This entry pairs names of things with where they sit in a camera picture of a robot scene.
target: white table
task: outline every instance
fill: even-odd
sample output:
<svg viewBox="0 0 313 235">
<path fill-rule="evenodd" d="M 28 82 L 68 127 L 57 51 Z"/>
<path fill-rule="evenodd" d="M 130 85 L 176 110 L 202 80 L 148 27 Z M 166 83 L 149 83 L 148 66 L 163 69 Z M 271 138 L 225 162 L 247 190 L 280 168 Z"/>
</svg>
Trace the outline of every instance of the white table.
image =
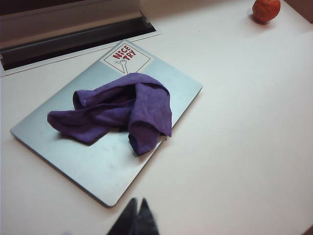
<svg viewBox="0 0 313 235">
<path fill-rule="evenodd" d="M 105 235 L 132 197 L 162 235 L 300 235 L 313 223 L 313 24 L 284 1 L 267 25 L 253 1 L 144 0 L 162 32 L 136 43 L 203 90 L 107 209 L 9 129 L 105 50 L 1 78 L 1 234 Z"/>
</svg>

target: purple microfiber towel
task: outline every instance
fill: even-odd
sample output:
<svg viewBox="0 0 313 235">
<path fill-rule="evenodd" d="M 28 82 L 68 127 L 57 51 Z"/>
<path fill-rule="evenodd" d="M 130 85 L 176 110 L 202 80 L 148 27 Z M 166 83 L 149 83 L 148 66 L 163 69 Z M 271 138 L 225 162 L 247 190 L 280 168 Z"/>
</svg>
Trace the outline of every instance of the purple microfiber towel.
<svg viewBox="0 0 313 235">
<path fill-rule="evenodd" d="M 47 120 L 62 134 L 91 144 L 111 127 L 127 128 L 130 144 L 142 155 L 159 135 L 172 135 L 168 90 L 154 78 L 130 73 L 93 91 L 75 91 L 75 110 L 52 111 Z"/>
</svg>

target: orange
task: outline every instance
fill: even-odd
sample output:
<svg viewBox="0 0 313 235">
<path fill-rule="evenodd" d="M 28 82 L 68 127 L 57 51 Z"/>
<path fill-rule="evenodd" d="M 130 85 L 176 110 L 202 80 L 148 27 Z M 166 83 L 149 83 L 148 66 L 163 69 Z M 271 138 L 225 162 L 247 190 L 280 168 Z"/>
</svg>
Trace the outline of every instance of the orange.
<svg viewBox="0 0 313 235">
<path fill-rule="evenodd" d="M 253 16 L 262 22 L 274 19 L 280 11 L 280 0 L 256 0 L 253 7 Z"/>
</svg>

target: diamond-shaped sticker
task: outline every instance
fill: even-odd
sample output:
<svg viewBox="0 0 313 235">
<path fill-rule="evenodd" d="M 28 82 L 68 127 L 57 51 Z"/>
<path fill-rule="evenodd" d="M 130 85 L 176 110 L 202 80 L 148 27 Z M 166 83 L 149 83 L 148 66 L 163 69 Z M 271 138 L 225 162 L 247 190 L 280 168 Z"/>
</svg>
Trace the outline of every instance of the diamond-shaped sticker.
<svg viewBox="0 0 313 235">
<path fill-rule="evenodd" d="M 140 71 L 152 61 L 152 57 L 127 43 L 121 44 L 111 54 L 102 58 L 101 61 L 109 64 L 122 74 Z"/>
</svg>

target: nice try sticker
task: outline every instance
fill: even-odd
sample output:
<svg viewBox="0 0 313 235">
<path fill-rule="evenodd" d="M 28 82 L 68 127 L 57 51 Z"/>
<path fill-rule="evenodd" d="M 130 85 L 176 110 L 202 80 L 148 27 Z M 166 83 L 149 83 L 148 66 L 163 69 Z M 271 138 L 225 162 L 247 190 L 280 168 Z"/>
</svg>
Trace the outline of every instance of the nice try sticker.
<svg viewBox="0 0 313 235">
<path fill-rule="evenodd" d="M 101 61 L 122 74 L 129 74 L 139 72 L 152 61 L 152 57 L 128 43 L 123 43 Z"/>
</svg>

